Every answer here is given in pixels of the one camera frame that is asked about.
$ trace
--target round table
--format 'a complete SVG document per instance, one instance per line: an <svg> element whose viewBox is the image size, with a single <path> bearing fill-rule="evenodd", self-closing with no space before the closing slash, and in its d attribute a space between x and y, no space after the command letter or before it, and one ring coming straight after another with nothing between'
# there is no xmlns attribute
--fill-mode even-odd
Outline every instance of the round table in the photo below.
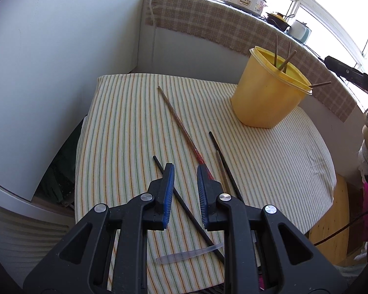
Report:
<svg viewBox="0 0 368 294"><path fill-rule="evenodd" d="M331 207L336 175L330 153L304 111L296 107L272 129L244 126L230 97L236 85L155 74L105 75L98 86L77 150L76 220L95 204L114 207L160 178L154 164L175 165L175 188L201 222L197 161L157 87L161 86L216 180L221 173L212 131L247 205L275 205L301 232ZM222 232L208 233L215 244ZM167 265L155 258L206 247L173 198L165 231L149 231L150 293L189 293L223 282L214 253ZM112 266L109 282L112 280Z"/></svg>

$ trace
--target metal rivet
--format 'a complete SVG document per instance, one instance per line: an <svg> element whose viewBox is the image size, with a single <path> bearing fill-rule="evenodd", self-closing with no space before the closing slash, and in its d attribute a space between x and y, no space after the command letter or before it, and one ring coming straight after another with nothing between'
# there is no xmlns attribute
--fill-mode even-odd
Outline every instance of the metal rivet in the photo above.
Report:
<svg viewBox="0 0 368 294"><path fill-rule="evenodd" d="M94 207L94 211L101 213L104 212L106 210L106 205L104 205L103 203L99 203Z"/></svg>
<svg viewBox="0 0 368 294"><path fill-rule="evenodd" d="M270 213L270 214L274 214L277 212L277 208L274 207L273 205L267 205L264 207L264 210L267 212L267 213Z"/></svg>
<svg viewBox="0 0 368 294"><path fill-rule="evenodd" d="M231 198L232 197L228 193L221 193L219 195L219 199L221 199L222 201L229 201Z"/></svg>
<svg viewBox="0 0 368 294"><path fill-rule="evenodd" d="M144 193L140 196L142 201L150 201L153 198L153 195L150 193Z"/></svg>

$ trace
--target white kettle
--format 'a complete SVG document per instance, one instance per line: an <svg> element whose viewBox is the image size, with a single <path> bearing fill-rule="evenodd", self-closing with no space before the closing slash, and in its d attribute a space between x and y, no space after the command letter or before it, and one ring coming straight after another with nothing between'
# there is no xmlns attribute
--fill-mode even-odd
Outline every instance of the white kettle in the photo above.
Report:
<svg viewBox="0 0 368 294"><path fill-rule="evenodd" d="M305 44L311 32L312 31L309 27L306 26L306 23L301 23L300 21L295 20L287 34Z"/></svg>

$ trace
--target brown checkered blanket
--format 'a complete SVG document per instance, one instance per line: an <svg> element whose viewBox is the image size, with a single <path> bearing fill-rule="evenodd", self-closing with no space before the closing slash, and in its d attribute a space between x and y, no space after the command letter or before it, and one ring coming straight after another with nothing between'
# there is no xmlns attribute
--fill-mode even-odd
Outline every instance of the brown checkered blanket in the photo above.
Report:
<svg viewBox="0 0 368 294"><path fill-rule="evenodd" d="M201 37L243 55L249 55L249 49L254 46L273 52L277 33L279 49L287 52L289 42L292 43L297 55L291 63L311 84L332 82L313 89L317 100L343 122L357 105L346 85L305 46L262 20L211 0L152 0L151 5L157 27ZM147 11L146 24L153 25L148 8Z"/></svg>

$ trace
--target yellow bucket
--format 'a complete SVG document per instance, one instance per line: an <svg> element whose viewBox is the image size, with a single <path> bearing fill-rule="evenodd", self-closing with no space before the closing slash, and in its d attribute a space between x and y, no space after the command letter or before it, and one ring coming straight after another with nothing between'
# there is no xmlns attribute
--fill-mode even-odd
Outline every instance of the yellow bucket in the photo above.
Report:
<svg viewBox="0 0 368 294"><path fill-rule="evenodd" d="M274 66L274 53L256 46L242 73L231 102L245 125L272 128L308 94L310 82L291 63L286 74ZM285 60L278 56L277 67Z"/></svg>

